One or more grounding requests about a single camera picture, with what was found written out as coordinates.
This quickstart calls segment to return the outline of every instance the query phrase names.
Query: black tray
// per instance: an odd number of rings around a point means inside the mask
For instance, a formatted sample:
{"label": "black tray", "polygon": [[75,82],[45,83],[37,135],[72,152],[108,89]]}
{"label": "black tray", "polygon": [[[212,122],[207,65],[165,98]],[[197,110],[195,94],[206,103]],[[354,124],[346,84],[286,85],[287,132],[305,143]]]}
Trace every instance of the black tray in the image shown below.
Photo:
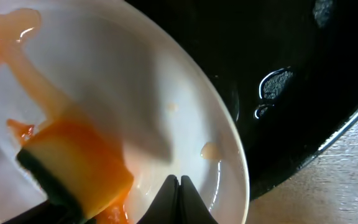
{"label": "black tray", "polygon": [[246,150],[251,199],[358,118],[358,0],[127,2],[167,31],[221,94]]}

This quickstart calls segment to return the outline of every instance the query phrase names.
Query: countertop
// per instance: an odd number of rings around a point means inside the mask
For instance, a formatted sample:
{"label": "countertop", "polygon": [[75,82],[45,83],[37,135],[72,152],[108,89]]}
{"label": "countertop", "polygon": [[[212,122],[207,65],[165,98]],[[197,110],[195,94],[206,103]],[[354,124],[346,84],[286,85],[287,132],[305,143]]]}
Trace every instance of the countertop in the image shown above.
{"label": "countertop", "polygon": [[358,122],[299,173],[254,200],[247,224],[358,224]]}

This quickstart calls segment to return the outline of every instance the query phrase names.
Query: sauce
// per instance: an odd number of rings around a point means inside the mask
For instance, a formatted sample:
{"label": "sauce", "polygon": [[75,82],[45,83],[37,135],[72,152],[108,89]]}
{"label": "sauce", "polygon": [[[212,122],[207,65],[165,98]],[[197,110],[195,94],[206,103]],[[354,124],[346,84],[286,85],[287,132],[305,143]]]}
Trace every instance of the sauce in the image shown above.
{"label": "sauce", "polygon": [[218,147],[213,142],[207,142],[201,150],[201,157],[203,159],[221,160],[222,155],[219,152]]}
{"label": "sauce", "polygon": [[[0,64],[8,65],[16,80],[45,113],[47,120],[40,129],[62,118],[91,124],[84,112],[62,91],[55,88],[33,66],[21,49],[26,41],[39,31],[41,23],[40,13],[33,9],[18,9],[9,14],[0,14]],[[31,124],[13,119],[7,120],[6,124],[22,145],[34,133],[34,125]],[[98,223],[128,223],[123,206],[126,196],[127,194],[123,194],[122,200],[102,211],[96,217]]]}

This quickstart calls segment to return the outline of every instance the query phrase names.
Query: white plate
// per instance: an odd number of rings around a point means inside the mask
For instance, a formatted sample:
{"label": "white plate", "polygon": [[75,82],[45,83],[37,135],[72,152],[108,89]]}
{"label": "white plate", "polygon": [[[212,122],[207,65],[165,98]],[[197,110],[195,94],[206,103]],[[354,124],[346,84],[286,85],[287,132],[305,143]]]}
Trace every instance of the white plate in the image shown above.
{"label": "white plate", "polygon": [[[249,178],[227,109],[204,73],[161,28],[123,1],[0,0],[0,13],[37,9],[43,25],[25,52],[104,131],[124,137],[135,183],[126,202],[137,222],[168,174],[189,175],[219,223],[244,223]],[[17,166],[8,118],[40,124],[44,115],[10,70],[0,66],[0,221],[45,200]],[[200,156],[215,143],[221,161]]]}

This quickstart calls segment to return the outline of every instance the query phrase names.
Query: white bowl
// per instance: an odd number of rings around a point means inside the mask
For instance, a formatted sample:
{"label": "white bowl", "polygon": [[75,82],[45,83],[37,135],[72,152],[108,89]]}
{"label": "white bowl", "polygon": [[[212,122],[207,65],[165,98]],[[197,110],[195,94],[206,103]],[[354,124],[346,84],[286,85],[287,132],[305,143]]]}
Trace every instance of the white bowl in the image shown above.
{"label": "white bowl", "polygon": [[[219,223],[244,223],[249,178],[236,127],[220,96],[189,55],[124,1],[0,0],[0,14],[37,9],[43,24],[25,53],[57,88],[108,133],[124,136],[135,175],[126,201],[131,219],[145,213],[169,174],[189,175]],[[45,194],[15,161],[9,118],[45,116],[7,66],[0,66],[0,222],[43,202]],[[200,152],[213,142],[222,159]]]}

